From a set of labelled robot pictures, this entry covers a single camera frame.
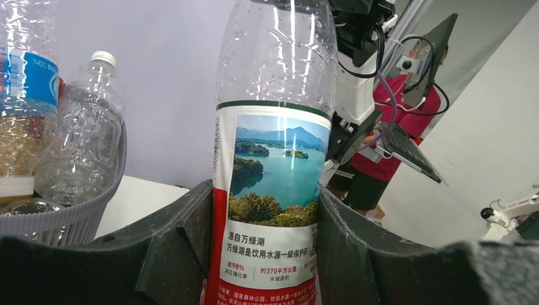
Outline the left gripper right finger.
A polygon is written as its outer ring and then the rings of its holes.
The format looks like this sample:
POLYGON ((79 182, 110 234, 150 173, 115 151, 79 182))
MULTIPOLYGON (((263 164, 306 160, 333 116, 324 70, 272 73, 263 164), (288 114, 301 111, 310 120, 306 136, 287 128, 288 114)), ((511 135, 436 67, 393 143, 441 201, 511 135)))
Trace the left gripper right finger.
POLYGON ((537 304, 538 244, 431 248, 376 225, 326 189, 318 204, 323 304, 537 304))

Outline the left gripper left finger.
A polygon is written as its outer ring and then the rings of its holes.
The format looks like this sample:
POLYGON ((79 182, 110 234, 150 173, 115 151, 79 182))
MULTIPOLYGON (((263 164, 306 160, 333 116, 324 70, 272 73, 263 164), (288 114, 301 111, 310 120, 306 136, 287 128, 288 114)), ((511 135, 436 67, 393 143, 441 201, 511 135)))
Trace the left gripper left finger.
POLYGON ((87 245, 1 238, 2 304, 199 304, 212 182, 87 245))

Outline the grey mesh waste bin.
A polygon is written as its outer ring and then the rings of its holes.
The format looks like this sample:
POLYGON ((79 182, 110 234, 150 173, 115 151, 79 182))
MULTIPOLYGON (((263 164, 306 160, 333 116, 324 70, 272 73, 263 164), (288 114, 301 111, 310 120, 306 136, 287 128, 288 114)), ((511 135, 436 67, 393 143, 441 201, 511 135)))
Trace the grey mesh waste bin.
POLYGON ((19 238, 52 247, 87 244, 94 240, 107 204, 125 172, 126 125, 121 126, 113 184, 99 195, 58 211, 1 216, 1 237, 19 238))

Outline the clear crushed bottle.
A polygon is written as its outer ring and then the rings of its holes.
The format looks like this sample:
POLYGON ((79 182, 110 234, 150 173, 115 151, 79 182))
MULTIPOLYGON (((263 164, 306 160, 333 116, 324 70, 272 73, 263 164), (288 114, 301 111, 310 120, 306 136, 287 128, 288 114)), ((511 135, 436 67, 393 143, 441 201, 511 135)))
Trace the clear crushed bottle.
POLYGON ((75 205, 113 183, 126 105, 116 64, 108 51, 95 51, 65 86, 50 150, 36 170, 42 198, 75 205))

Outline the red cap bottle blue-red label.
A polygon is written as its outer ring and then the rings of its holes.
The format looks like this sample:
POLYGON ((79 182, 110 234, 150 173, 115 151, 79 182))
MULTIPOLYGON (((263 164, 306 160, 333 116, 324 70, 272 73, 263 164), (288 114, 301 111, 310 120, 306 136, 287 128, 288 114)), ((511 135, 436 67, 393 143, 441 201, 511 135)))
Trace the red cap bottle blue-red label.
POLYGON ((202 304, 314 304, 317 208, 337 85, 328 1, 237 1, 216 80, 202 304))

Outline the clear bottle blue label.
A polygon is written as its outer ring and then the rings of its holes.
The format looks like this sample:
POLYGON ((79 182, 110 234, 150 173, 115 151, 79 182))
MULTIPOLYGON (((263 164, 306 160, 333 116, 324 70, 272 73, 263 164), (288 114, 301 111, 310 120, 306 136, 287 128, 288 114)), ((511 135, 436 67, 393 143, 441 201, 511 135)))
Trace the clear bottle blue label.
POLYGON ((59 1, 1 1, 1 176, 30 177, 56 123, 59 1))

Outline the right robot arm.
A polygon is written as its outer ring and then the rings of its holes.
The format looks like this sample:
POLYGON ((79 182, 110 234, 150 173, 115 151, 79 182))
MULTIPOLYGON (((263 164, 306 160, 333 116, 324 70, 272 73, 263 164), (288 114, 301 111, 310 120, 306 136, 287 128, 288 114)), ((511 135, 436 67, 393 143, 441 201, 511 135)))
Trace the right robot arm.
POLYGON ((364 143, 381 117, 373 99, 387 34, 396 24, 394 1, 331 1, 338 37, 338 86, 324 169, 327 185, 338 168, 360 153, 377 163, 386 157, 381 139, 364 143))

